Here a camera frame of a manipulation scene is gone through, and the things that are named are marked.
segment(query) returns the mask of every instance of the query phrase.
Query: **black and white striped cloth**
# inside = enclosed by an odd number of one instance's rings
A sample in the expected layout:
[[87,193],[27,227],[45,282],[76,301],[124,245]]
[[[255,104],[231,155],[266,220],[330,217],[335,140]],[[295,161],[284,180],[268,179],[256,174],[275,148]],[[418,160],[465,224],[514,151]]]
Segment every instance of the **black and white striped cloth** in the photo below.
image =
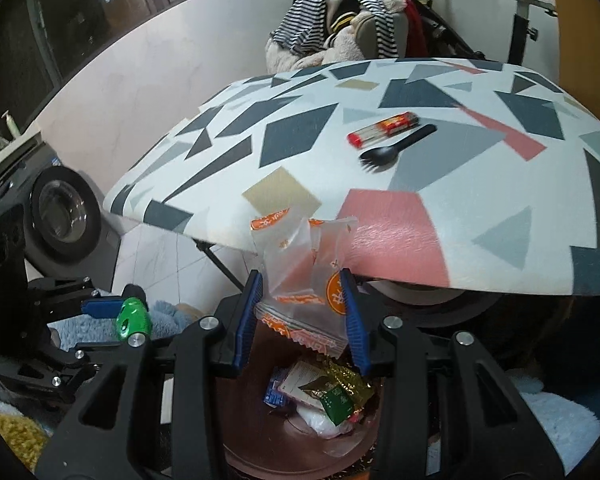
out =
[[[357,0],[371,12],[376,23],[379,57],[398,57],[395,46],[394,18],[382,0]],[[308,56],[324,50],[327,0],[294,0],[272,39],[296,56]]]

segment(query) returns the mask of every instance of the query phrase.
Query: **beige square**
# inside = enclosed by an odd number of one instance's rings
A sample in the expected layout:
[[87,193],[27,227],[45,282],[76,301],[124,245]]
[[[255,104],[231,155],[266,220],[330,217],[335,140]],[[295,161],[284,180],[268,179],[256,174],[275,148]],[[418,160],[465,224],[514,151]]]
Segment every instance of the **beige square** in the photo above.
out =
[[337,84],[341,88],[353,88],[355,90],[364,90],[365,92],[369,92],[373,90],[378,83],[372,83],[371,81],[362,81],[362,79],[347,79],[340,84]]
[[269,173],[242,196],[263,216],[297,206],[304,215],[310,217],[322,205],[285,168]]

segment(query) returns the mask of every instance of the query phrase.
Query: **metal bolt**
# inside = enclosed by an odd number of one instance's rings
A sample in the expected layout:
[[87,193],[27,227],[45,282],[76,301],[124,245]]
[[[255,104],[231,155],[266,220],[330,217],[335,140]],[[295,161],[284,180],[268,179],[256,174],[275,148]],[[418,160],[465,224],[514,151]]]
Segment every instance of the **metal bolt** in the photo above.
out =
[[382,322],[387,328],[400,328],[402,326],[402,320],[398,316],[387,316]]
[[200,320],[200,328],[202,330],[213,330],[220,324],[217,317],[206,316]]
[[133,348],[138,348],[142,346],[146,341],[146,336],[142,332],[133,332],[132,335],[129,336],[129,339],[126,340],[129,343],[129,346]]
[[469,346],[474,343],[474,336],[468,332],[458,332],[456,334],[456,341],[458,341],[463,346]]

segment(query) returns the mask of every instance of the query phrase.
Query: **tile floor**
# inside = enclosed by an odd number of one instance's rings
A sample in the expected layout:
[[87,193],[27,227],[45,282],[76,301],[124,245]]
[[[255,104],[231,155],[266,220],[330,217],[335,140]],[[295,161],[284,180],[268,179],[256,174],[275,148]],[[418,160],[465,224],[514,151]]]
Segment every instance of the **tile floor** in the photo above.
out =
[[[222,246],[212,251],[241,282],[247,267],[257,265],[254,254]],[[219,301],[237,294],[237,287],[201,252],[189,237],[140,224],[123,235],[112,292],[120,294],[127,283],[142,286],[147,301],[187,303],[204,314]]]

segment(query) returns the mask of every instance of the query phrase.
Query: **table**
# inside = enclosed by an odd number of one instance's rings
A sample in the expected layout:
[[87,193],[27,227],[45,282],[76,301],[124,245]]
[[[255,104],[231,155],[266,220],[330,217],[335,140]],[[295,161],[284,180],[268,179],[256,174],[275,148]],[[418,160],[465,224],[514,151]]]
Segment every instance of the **table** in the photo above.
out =
[[[363,171],[346,135],[406,110],[438,130],[391,168]],[[600,121],[539,73],[343,62],[235,82],[200,112],[120,179],[107,210],[245,251],[251,219],[290,205],[354,215],[347,265],[359,274],[600,294]]]

